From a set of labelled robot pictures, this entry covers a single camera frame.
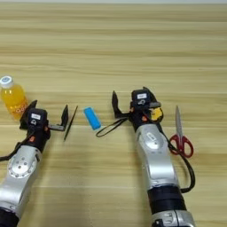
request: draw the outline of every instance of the blue battery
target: blue battery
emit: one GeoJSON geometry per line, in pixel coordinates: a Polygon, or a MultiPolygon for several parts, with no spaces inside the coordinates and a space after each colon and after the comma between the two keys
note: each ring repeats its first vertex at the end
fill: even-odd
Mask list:
{"type": "Polygon", "coordinates": [[[99,121],[99,118],[96,116],[93,108],[87,107],[83,110],[86,118],[88,119],[90,126],[93,130],[99,129],[101,127],[101,123],[99,121]]]}

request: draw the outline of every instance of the bottle label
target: bottle label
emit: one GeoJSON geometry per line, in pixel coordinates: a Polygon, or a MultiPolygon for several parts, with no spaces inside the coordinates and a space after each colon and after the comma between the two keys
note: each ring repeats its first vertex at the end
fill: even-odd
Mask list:
{"type": "Polygon", "coordinates": [[[27,100],[24,99],[21,103],[15,106],[8,106],[9,112],[16,118],[19,119],[27,108],[27,100]]]}

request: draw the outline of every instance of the silver robot arm segment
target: silver robot arm segment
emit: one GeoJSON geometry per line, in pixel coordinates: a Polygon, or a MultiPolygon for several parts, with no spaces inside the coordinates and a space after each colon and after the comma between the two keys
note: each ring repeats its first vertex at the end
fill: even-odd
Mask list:
{"type": "Polygon", "coordinates": [[[186,210],[175,169],[168,152],[167,139],[155,124],[137,129],[137,151],[142,161],[153,227],[195,227],[186,210]]]}
{"type": "Polygon", "coordinates": [[[41,158],[37,148],[23,145],[10,159],[7,176],[0,185],[0,208],[14,213],[19,219],[37,177],[41,158]]]}

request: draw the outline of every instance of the black wire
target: black wire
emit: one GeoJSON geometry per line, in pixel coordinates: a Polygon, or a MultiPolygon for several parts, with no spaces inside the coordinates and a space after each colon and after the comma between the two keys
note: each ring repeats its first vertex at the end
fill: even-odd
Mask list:
{"type": "Polygon", "coordinates": [[[6,161],[9,160],[15,153],[17,153],[17,151],[20,149],[20,147],[22,145],[24,145],[33,135],[34,135],[35,131],[32,131],[29,135],[27,135],[27,137],[20,143],[18,143],[15,147],[15,149],[8,155],[0,157],[0,161],[6,161]]]}
{"type": "Polygon", "coordinates": [[[97,137],[103,137],[103,136],[107,135],[108,133],[112,132],[113,130],[115,130],[116,128],[118,128],[120,125],[122,125],[127,119],[128,119],[128,117],[121,118],[118,121],[116,121],[116,122],[114,122],[114,123],[112,123],[110,125],[105,126],[99,132],[97,132],[96,136],[97,137]],[[101,132],[103,132],[104,130],[108,129],[111,126],[114,126],[114,127],[112,129],[108,130],[106,133],[100,135],[101,132]]]}
{"type": "Polygon", "coordinates": [[[153,121],[145,112],[143,112],[143,114],[144,114],[144,116],[148,119],[148,121],[149,121],[150,123],[153,123],[153,124],[156,124],[156,125],[157,125],[157,127],[158,127],[160,133],[162,133],[163,136],[167,139],[167,141],[168,141],[168,149],[169,149],[169,150],[174,150],[174,151],[176,151],[176,152],[181,156],[181,158],[183,159],[184,164],[185,164],[186,167],[188,168],[188,172],[189,172],[189,175],[190,175],[191,182],[190,182],[189,187],[187,187],[187,188],[182,188],[182,189],[181,189],[181,193],[187,193],[187,192],[191,191],[191,190],[194,188],[195,182],[196,182],[195,173],[194,173],[194,169],[193,169],[192,165],[191,165],[190,162],[182,155],[182,153],[181,153],[178,149],[176,149],[176,148],[171,144],[171,142],[170,142],[169,139],[167,138],[166,134],[165,134],[164,131],[162,130],[162,127],[161,127],[160,123],[159,123],[159,122],[153,121]]]}

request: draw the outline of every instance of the orange bottle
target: orange bottle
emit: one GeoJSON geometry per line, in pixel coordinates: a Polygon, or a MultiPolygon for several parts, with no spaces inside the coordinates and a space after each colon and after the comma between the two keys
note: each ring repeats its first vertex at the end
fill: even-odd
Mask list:
{"type": "Polygon", "coordinates": [[[19,120],[27,108],[24,90],[20,85],[14,83],[8,75],[3,77],[0,83],[2,86],[1,98],[3,102],[13,118],[19,120]]]}

